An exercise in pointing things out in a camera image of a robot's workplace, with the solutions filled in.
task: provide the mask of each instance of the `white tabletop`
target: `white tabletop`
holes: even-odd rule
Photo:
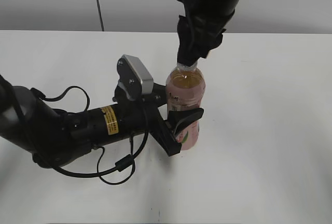
[[[0,223],[332,223],[331,44],[332,35],[226,34],[199,63],[196,146],[168,158],[150,138],[121,186],[41,169],[0,139]],[[96,108],[112,103],[122,54],[164,83],[177,46],[176,34],[0,31],[0,73],[49,97],[82,86]],[[51,106],[80,111],[85,98],[73,90]],[[106,146],[102,168],[128,152],[128,141]],[[99,155],[66,168],[95,172]]]

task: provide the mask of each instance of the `white wall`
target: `white wall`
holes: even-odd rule
[[[332,33],[332,0],[241,0],[229,32]],[[176,0],[100,0],[107,31],[174,32]],[[95,0],[0,0],[0,29],[100,29]]]
[[[99,30],[95,0],[0,0],[1,30]]]

